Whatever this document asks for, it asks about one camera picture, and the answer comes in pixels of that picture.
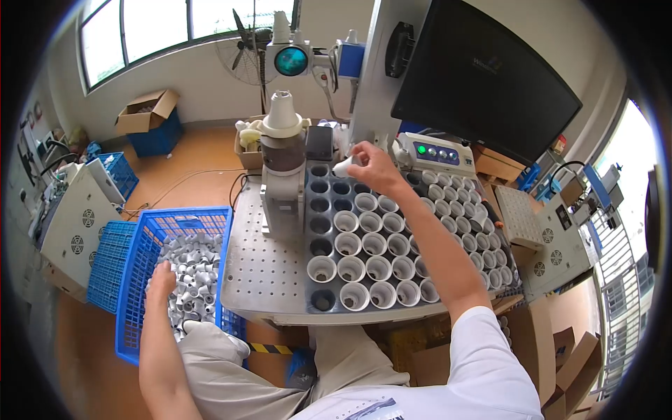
blue basket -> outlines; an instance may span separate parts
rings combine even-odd
[[[117,307],[117,328],[114,348],[119,358],[138,365],[140,355],[140,332],[144,316],[144,288],[154,272],[163,239],[168,236],[190,235],[205,232],[210,235],[222,234],[221,263],[217,281],[217,300],[224,281],[224,262],[228,248],[233,210],[230,206],[172,208],[166,210],[145,210],[140,214],[138,225],[131,240],[129,258],[124,266],[124,275],[119,292]],[[216,305],[215,321],[224,331],[241,337],[245,334],[245,320],[222,305]]]
[[[98,158],[103,163],[105,170],[110,173],[114,185],[124,199],[128,200],[139,180],[124,157],[124,152],[104,153],[98,155]]]
[[[95,257],[89,261],[91,275],[87,300],[113,314],[117,313],[119,285],[136,225],[135,222],[108,222],[100,236]]]

right hand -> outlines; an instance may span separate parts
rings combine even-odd
[[[388,154],[368,141],[355,144],[350,154],[357,155],[364,166],[350,165],[347,174],[375,192],[394,199],[399,190],[408,187]]]

window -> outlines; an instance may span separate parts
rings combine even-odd
[[[298,23],[300,0],[88,0],[81,14],[82,68],[90,92],[152,58],[237,36],[243,26],[272,27],[274,11]]]

person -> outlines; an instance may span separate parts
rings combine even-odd
[[[185,323],[175,343],[169,265],[156,268],[140,340],[140,390],[155,419],[543,419],[530,377],[511,352],[471,260],[382,150],[353,147],[350,176],[397,202],[452,320],[450,378],[410,388],[409,375],[360,326],[311,327],[318,380],[278,388],[241,367],[249,348],[212,323]]]

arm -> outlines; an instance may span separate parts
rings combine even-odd
[[[164,261],[154,270],[144,308],[140,391],[155,419],[201,419],[168,319],[168,295],[174,288],[175,273]]]
[[[452,322],[455,323],[461,314],[474,306],[492,309],[480,275],[469,256],[404,181],[387,153],[366,141],[355,145],[351,153],[358,154],[366,166],[350,165],[348,174],[374,191],[392,198],[406,216]]]

